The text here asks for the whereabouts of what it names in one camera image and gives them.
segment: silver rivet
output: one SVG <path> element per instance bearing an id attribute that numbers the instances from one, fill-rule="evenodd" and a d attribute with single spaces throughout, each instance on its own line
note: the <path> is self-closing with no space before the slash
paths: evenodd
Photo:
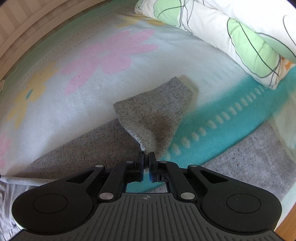
<path id="1" fill-rule="evenodd" d="M 186 200 L 191 200 L 195 198 L 195 195 L 191 192 L 183 192 L 181 194 L 181 198 L 186 199 Z"/>
<path id="2" fill-rule="evenodd" d="M 114 195 L 110 192 L 103 192 L 100 194 L 100 199 L 103 199 L 103 200 L 110 200 L 114 197 Z"/>

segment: yellow flower pattern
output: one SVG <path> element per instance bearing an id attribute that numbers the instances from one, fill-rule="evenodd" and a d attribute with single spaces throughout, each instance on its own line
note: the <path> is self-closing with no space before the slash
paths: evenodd
<path id="1" fill-rule="evenodd" d="M 28 81 L 26 89 L 22 90 L 14 100 L 14 105 L 7 115 L 7 121 L 14 119 L 15 129 L 18 129 L 25 118 L 30 102 L 38 100 L 46 90 L 44 84 L 56 72 L 55 62 L 50 63 L 43 71 L 36 72 Z"/>
<path id="2" fill-rule="evenodd" d="M 144 20 L 146 21 L 148 24 L 150 25 L 154 25 L 154 26 L 163 26 L 165 25 L 165 23 L 155 20 L 153 18 L 148 18 L 144 15 L 141 14 L 133 14 L 133 15 L 127 15 L 123 17 L 123 23 L 117 25 L 117 28 L 123 28 L 123 27 L 127 27 L 133 24 L 136 24 L 138 21 L 140 20 Z"/>

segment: pink flower pattern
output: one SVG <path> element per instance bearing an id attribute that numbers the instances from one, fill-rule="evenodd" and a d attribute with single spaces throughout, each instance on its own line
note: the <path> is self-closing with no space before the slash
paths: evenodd
<path id="1" fill-rule="evenodd" d="M 0 169 L 6 166 L 6 160 L 4 159 L 5 153 L 10 146 L 10 140 L 6 139 L 5 134 L 0 135 Z"/>
<path id="2" fill-rule="evenodd" d="M 153 34 L 154 30 L 151 29 L 133 35 L 130 35 L 130 30 L 127 30 L 81 51 L 80 58 L 73 60 L 62 70 L 62 74 L 76 72 L 65 90 L 65 95 L 69 95 L 83 86 L 98 66 L 105 74 L 116 74 L 131 66 L 132 58 L 129 55 L 156 50 L 157 45 L 139 44 Z"/>

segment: crosshair logo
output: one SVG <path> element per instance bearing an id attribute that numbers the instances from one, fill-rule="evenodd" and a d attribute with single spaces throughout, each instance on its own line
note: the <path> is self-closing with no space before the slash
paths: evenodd
<path id="1" fill-rule="evenodd" d="M 146 201 L 149 200 L 151 197 L 148 195 L 145 195 L 144 197 L 142 197 L 143 199 L 145 199 Z"/>

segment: white pillow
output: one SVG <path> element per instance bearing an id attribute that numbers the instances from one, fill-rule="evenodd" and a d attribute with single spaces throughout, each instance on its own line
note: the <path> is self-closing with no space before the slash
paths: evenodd
<path id="1" fill-rule="evenodd" d="M 203 0 L 256 32 L 296 64 L 296 9 L 287 0 Z"/>
<path id="2" fill-rule="evenodd" d="M 207 0 L 207 2 L 202 0 L 199 2 L 197 0 L 186 0 L 185 2 L 184 0 L 140 0 L 136 4 L 135 12 L 176 26 L 199 37 L 227 53 L 264 86 L 275 89 L 279 81 L 294 66 L 293 63 L 282 58 L 250 28 L 215 9 L 217 2 L 223 2 L 223 6 L 219 7 L 228 6 L 229 12 L 234 12 L 231 9 L 236 7 L 236 4 L 231 5 L 231 3 L 242 2 L 242 0 Z"/>

